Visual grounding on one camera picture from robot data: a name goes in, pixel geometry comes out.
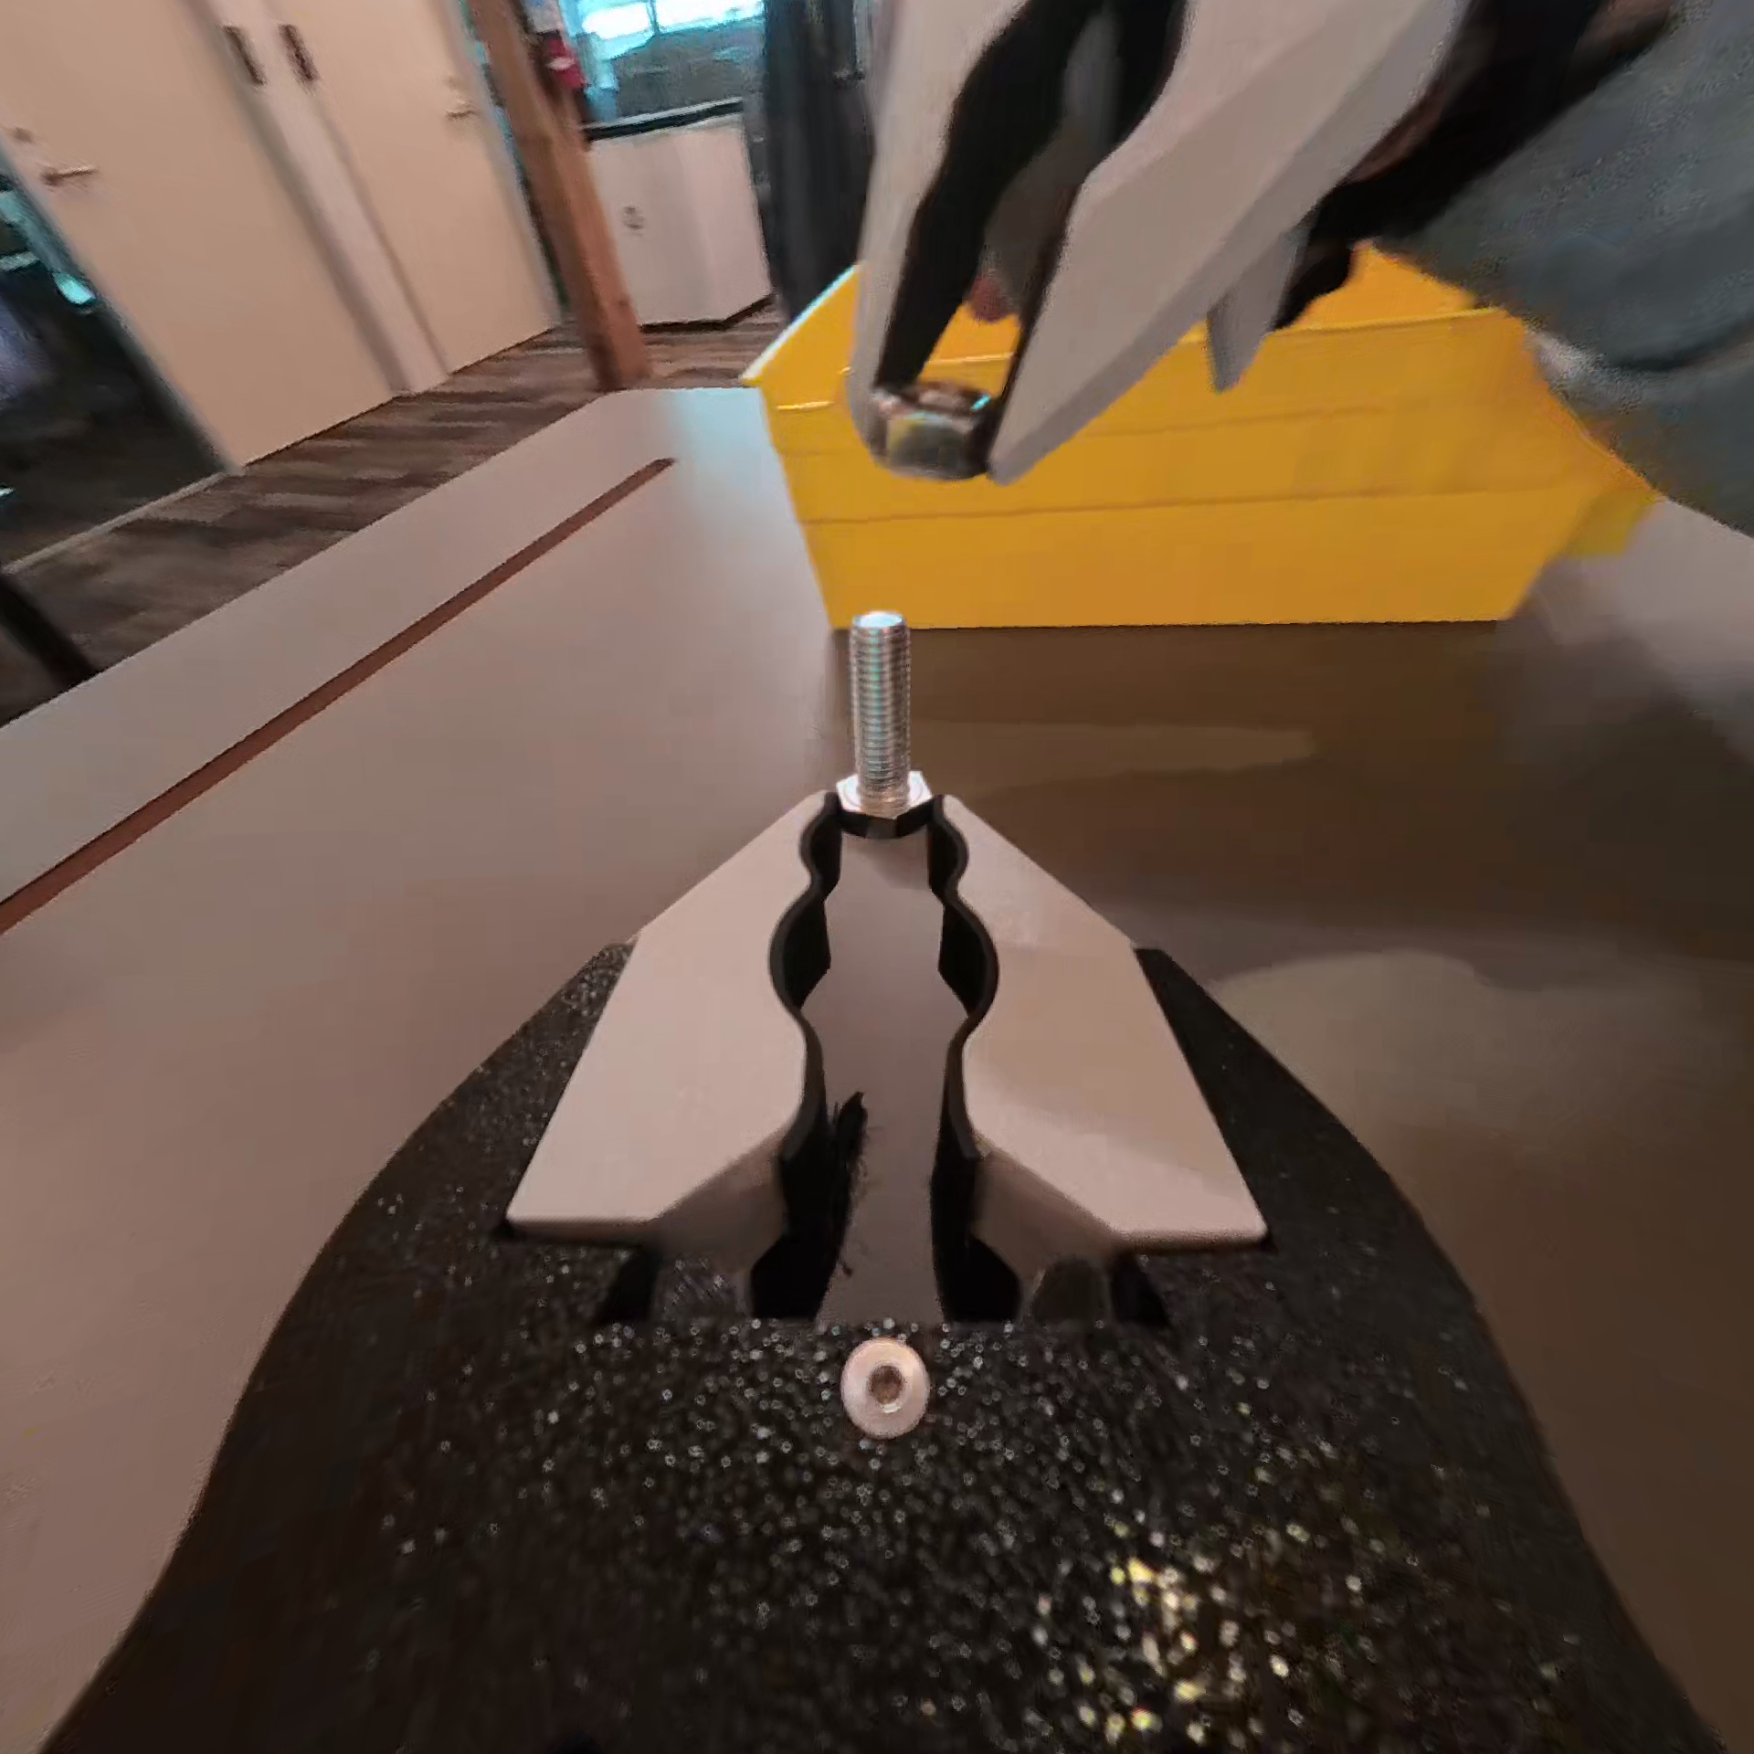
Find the yellow plastic bin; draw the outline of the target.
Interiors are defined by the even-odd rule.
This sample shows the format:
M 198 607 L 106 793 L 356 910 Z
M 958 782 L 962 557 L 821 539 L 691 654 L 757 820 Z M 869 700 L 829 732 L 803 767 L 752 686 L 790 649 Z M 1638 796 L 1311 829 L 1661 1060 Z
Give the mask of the yellow plastic bin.
M 838 628 L 1500 625 L 1659 491 L 1516 320 L 1377 249 L 1211 392 L 1204 330 L 1013 486 L 879 470 L 846 411 L 860 277 L 750 370 Z

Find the glass partition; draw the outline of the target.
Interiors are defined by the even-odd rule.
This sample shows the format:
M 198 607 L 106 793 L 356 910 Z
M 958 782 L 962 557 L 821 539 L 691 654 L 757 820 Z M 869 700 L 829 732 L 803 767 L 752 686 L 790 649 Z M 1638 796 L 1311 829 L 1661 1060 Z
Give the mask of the glass partition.
M 6 149 L 0 557 L 44 557 L 218 475 L 221 452 Z

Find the steel hex bolt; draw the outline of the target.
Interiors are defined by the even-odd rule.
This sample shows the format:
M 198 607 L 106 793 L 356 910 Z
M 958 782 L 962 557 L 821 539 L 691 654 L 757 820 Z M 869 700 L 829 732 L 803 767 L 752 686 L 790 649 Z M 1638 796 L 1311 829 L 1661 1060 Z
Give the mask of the steel hex bolt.
M 842 820 L 860 838 L 897 838 L 927 820 L 932 782 L 913 767 L 913 649 L 897 607 L 846 628 L 850 774 Z

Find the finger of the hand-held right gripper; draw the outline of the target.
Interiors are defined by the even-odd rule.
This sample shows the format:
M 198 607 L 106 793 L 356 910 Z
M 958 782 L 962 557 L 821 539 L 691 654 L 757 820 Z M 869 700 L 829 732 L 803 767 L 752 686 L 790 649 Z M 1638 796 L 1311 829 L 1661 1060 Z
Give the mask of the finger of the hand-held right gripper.
M 895 6 L 860 232 L 850 411 L 913 392 L 978 280 L 1035 330 L 1094 169 L 1180 53 L 1180 6 Z
M 1200 0 L 1123 133 L 1123 45 L 1088 35 L 1066 119 L 1003 186 L 979 267 L 1023 335 L 987 475 L 1023 479 L 1188 330 L 1243 379 L 1299 271 L 1315 209 L 1406 119 L 1460 38 L 1453 0 Z

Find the wooden post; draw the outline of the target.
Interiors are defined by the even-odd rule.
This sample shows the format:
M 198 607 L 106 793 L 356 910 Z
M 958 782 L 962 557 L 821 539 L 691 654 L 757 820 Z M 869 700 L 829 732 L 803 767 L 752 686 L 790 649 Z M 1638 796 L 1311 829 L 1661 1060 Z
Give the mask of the wooden post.
M 620 241 L 592 169 L 579 96 L 547 82 L 536 35 L 558 35 L 558 6 L 476 0 L 476 38 L 490 53 L 494 96 L 512 123 L 512 149 L 531 195 L 536 232 L 563 271 L 570 320 L 606 392 L 651 378 L 631 312 Z

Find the person's right forearm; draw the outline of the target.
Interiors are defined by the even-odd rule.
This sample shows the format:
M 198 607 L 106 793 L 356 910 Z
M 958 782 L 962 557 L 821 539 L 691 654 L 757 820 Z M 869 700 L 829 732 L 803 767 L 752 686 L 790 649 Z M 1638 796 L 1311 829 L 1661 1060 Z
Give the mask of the person's right forearm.
M 1754 533 L 1754 9 L 1646 46 L 1377 248 L 1529 321 L 1555 402 L 1661 497 Z

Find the steel hex nut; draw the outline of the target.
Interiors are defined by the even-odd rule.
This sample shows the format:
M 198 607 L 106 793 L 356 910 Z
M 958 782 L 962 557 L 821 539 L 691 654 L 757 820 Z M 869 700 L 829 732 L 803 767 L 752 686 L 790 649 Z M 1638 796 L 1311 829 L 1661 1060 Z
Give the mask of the steel hex nut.
M 987 475 L 995 396 L 968 379 L 869 384 L 850 419 L 879 470 L 962 481 Z

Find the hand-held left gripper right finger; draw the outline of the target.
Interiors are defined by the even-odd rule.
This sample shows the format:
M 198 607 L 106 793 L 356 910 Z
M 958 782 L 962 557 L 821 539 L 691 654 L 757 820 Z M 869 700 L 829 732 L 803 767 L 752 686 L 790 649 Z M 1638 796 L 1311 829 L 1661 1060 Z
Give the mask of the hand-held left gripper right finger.
M 1072 1267 L 1249 1249 L 1268 1219 L 1146 954 L 968 800 L 927 813 L 936 977 L 962 1006 L 932 1153 L 942 1302 L 1023 1302 Z

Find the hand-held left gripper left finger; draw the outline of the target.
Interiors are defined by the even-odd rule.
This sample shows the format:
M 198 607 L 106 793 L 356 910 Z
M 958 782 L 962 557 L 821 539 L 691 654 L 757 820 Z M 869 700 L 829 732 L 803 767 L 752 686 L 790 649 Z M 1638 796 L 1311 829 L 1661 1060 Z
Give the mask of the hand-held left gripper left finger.
M 643 1247 L 821 1302 L 846 1247 L 846 1161 L 821 1038 L 842 800 L 803 796 L 629 946 L 623 977 L 507 1201 L 542 1242 Z

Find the dark hanging coat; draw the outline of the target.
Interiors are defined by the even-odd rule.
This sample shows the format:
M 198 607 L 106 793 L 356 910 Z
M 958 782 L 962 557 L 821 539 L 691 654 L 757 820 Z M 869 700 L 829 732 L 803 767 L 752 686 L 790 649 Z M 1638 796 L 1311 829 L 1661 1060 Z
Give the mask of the dark hanging coat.
M 860 256 L 869 186 L 869 6 L 768 0 L 757 38 L 768 267 L 803 312 Z

